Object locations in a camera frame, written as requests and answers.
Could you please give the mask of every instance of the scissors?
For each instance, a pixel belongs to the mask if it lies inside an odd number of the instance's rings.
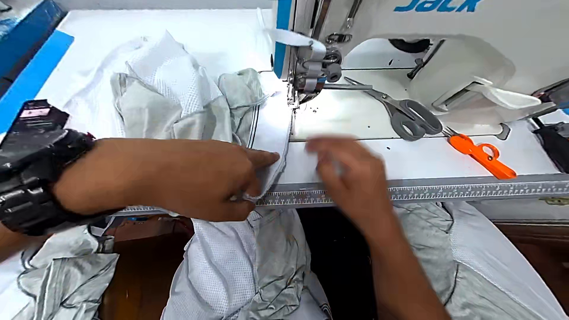
[[[448,137],[448,143],[450,143],[451,146],[463,154],[470,155],[472,158],[478,161],[478,163],[490,171],[490,173],[493,174],[496,178],[504,180],[517,177],[517,174],[514,170],[498,161],[500,152],[495,146],[489,143],[475,145],[472,139],[470,139],[468,136],[458,133],[449,127],[446,127],[443,130],[443,134]],[[492,151],[492,154],[486,153],[486,151],[484,151],[484,147],[489,148]]]
[[[351,84],[365,85],[348,77],[344,79]],[[438,134],[443,131],[439,119],[415,100],[396,100],[387,93],[374,89],[365,93],[383,103],[389,114],[391,127],[404,140],[417,141],[425,134]]]

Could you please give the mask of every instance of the black device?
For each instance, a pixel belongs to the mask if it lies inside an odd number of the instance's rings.
[[[107,214],[74,214],[51,192],[65,167],[94,145],[92,135],[63,129],[68,116],[46,100],[27,101],[0,143],[0,221],[8,229],[40,236]]]
[[[537,117],[532,118],[539,129],[533,131],[540,137],[543,149],[557,169],[569,173],[569,140],[559,134],[560,124],[544,125]]]

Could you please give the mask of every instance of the pile of fabric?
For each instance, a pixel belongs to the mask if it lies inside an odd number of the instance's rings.
[[[112,237],[87,226],[51,236],[0,265],[2,319],[93,319],[113,278],[118,254]]]

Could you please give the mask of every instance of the gray-handled scissors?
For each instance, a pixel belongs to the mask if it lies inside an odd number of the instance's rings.
[[[364,85],[361,82],[344,77],[351,84]],[[395,100],[387,93],[367,90],[365,93],[383,103],[390,117],[395,133],[407,141],[417,141],[425,134],[438,134],[443,125],[424,105],[415,100]]]

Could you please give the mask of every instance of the orange thread snips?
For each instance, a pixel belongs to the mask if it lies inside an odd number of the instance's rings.
[[[450,143],[451,146],[459,152],[470,155],[490,171],[490,173],[492,173],[496,178],[504,180],[513,179],[518,176],[514,170],[498,161],[500,152],[495,146],[488,143],[483,143],[477,146],[468,136],[457,133],[451,128],[447,129],[448,130],[444,130],[443,133],[445,136],[449,137],[448,143]],[[486,151],[484,151],[484,147],[489,148],[493,154],[486,153]]]

